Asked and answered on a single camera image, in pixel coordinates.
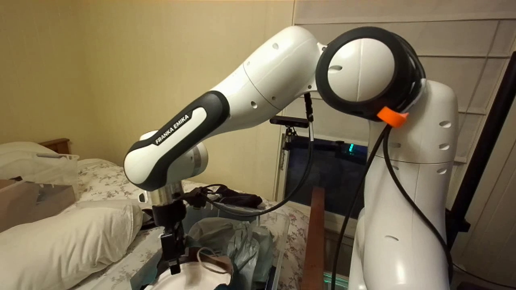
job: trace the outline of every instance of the white wall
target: white wall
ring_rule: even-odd
[[[2,0],[0,142],[69,138],[123,162],[292,23],[293,0]],[[198,179],[271,199],[279,128],[208,141]]]
[[[455,91],[460,136],[447,199],[451,207],[516,42],[516,2],[474,0],[466,5],[437,0],[300,0],[295,23],[308,28],[324,44],[360,26],[397,33],[414,47],[427,78]],[[326,105],[321,105],[319,117],[337,120]],[[350,117],[339,117],[339,123],[324,123],[319,133],[358,144],[368,141],[368,125]]]
[[[292,23],[292,0],[81,2],[89,88],[105,155],[121,163],[129,144],[158,129]],[[224,134],[206,142],[200,181],[272,197],[279,129]]]
[[[0,142],[69,138],[102,154],[85,83],[77,2],[0,2]]]

